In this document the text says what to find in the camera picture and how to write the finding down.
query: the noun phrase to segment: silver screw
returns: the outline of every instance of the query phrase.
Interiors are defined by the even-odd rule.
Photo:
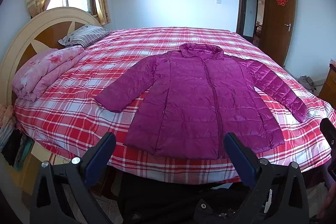
[[[291,166],[292,166],[293,168],[295,168],[295,169],[297,169],[297,168],[299,167],[299,165],[298,165],[295,161],[293,161],[293,162],[291,163]]]
[[[78,164],[80,161],[81,161],[80,158],[75,157],[75,158],[73,158],[73,159],[71,160],[71,163],[72,163],[72,164]]]
[[[41,166],[43,167],[43,168],[45,168],[45,167],[47,167],[49,165],[49,162],[46,160],[46,161],[44,161],[42,164],[41,164]]]
[[[263,164],[263,165],[267,165],[267,164],[268,164],[268,159],[266,159],[266,158],[261,158],[261,159],[259,159],[259,162],[260,162],[261,164]]]

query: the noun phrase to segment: person's hand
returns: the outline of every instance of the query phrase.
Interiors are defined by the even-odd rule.
[[[334,201],[335,198],[336,198],[336,183],[334,183],[334,185],[331,186],[327,194],[327,198],[325,199],[325,202],[321,210],[317,214],[317,218],[323,218],[323,216],[325,215],[326,211],[328,210],[328,208],[330,207],[331,203]]]

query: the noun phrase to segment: drawer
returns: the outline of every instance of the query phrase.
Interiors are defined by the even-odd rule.
[[[326,82],[328,86],[336,92],[336,72],[333,71],[332,69],[329,70]]]
[[[331,104],[333,109],[336,109],[336,92],[333,91],[327,83],[324,83],[319,98]]]

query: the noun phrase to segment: striped pillow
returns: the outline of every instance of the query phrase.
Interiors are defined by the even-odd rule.
[[[103,27],[88,24],[68,34],[63,39],[58,40],[58,43],[66,47],[80,45],[86,48],[109,33],[110,31]]]

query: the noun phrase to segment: pink floral blanket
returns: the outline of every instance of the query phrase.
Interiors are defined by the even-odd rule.
[[[81,46],[40,52],[17,71],[12,82],[13,91],[19,98],[34,102],[85,55]]]

